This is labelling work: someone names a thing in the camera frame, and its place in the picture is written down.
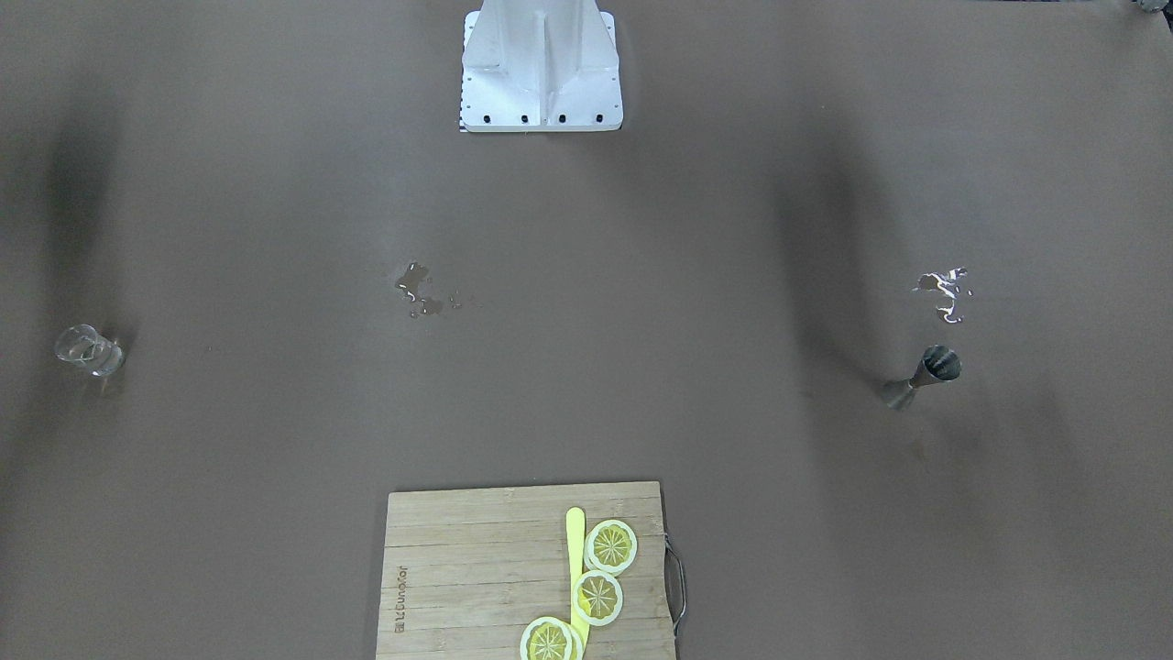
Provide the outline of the steel double jigger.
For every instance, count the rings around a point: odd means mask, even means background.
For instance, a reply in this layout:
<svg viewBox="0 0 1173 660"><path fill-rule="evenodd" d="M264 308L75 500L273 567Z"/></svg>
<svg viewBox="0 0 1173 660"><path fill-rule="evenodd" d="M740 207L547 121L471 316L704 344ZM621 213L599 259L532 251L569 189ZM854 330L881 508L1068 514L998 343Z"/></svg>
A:
<svg viewBox="0 0 1173 660"><path fill-rule="evenodd" d="M882 386L883 402L891 410L906 410L925 386L958 380L962 370L962 359L950 347L942 346L942 343L928 346L923 351L913 376L887 381Z"/></svg>

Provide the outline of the clear glass shaker cup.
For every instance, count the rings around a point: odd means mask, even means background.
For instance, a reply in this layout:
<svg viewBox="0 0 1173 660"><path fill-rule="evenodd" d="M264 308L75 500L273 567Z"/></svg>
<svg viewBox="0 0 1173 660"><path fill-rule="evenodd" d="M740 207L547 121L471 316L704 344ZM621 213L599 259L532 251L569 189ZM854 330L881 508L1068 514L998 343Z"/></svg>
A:
<svg viewBox="0 0 1173 660"><path fill-rule="evenodd" d="M126 352L111 339L99 334L88 324L67 327L56 338L54 355L62 362L75 365L91 377L104 379L126 363Z"/></svg>

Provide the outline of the yellow plastic knife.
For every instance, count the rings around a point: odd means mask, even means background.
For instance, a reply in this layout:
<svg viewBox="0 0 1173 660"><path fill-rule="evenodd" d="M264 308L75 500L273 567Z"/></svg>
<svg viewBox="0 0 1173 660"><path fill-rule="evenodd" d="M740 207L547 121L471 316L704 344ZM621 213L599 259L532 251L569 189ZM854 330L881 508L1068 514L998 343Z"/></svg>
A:
<svg viewBox="0 0 1173 660"><path fill-rule="evenodd" d="M570 627L576 635L576 659L583 659L586 651L590 626L576 610L577 581L584 573L584 540L586 540L586 516L581 506L570 506L565 513L565 538L570 584Z"/></svg>

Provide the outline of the upper lemon slice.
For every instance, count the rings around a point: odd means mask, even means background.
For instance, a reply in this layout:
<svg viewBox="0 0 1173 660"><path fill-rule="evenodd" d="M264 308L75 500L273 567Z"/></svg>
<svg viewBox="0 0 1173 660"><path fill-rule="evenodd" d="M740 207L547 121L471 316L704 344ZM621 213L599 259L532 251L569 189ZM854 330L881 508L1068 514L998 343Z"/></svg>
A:
<svg viewBox="0 0 1173 660"><path fill-rule="evenodd" d="M584 538L584 564L586 569L613 577L628 571L638 553L637 535L628 522L608 519L586 532Z"/></svg>

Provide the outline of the lemon slice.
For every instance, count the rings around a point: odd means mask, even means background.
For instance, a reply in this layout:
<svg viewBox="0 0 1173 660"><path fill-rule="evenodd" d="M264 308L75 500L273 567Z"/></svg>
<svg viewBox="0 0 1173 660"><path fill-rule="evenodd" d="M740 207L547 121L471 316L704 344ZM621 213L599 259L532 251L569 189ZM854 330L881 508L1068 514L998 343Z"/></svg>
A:
<svg viewBox="0 0 1173 660"><path fill-rule="evenodd" d="M570 588L571 614L576 622L605 627L619 618L625 604L621 581L605 571L586 571Z"/></svg>
<svg viewBox="0 0 1173 660"><path fill-rule="evenodd" d="M584 564L586 569L613 577L628 571L638 553L637 535L628 522L608 519L586 532L584 538Z"/></svg>
<svg viewBox="0 0 1173 660"><path fill-rule="evenodd" d="M584 642L570 622L540 617L528 622L517 644L520 660L582 659Z"/></svg>

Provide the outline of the middle lemon slice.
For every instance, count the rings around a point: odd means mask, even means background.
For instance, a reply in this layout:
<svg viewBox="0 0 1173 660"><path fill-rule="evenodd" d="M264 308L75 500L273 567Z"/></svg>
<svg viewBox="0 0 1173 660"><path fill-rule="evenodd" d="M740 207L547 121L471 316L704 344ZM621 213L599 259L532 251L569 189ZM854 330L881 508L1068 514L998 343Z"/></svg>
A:
<svg viewBox="0 0 1173 660"><path fill-rule="evenodd" d="M625 604L621 581L605 571L586 571L570 588L571 614L576 622L605 627L619 618Z"/></svg>

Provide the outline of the bamboo cutting board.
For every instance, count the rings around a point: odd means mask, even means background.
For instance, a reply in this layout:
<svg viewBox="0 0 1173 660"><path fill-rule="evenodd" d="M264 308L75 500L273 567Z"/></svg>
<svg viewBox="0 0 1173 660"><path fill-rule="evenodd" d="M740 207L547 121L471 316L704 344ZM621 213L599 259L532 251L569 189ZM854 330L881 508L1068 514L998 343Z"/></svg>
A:
<svg viewBox="0 0 1173 660"><path fill-rule="evenodd" d="M567 512L628 523L628 598L586 659L674 659L662 485L656 481L393 492L387 498L377 659L520 659L540 617L569 622Z"/></svg>

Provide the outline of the lower lemon slice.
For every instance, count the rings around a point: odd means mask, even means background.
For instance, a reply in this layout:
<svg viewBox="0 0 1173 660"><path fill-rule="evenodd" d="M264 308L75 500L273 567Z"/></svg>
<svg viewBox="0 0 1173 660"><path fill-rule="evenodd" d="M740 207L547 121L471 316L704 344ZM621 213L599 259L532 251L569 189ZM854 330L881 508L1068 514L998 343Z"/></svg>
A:
<svg viewBox="0 0 1173 660"><path fill-rule="evenodd" d="M520 660L582 659L584 642L570 622L540 617L528 622L517 644Z"/></svg>

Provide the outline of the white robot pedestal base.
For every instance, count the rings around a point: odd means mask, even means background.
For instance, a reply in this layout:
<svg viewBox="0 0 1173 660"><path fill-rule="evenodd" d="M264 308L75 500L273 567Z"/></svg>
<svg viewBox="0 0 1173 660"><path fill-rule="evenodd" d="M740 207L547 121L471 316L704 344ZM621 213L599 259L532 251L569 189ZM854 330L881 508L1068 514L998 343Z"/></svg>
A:
<svg viewBox="0 0 1173 660"><path fill-rule="evenodd" d="M457 128L616 131L624 124L613 15L595 1L484 1L465 16Z"/></svg>

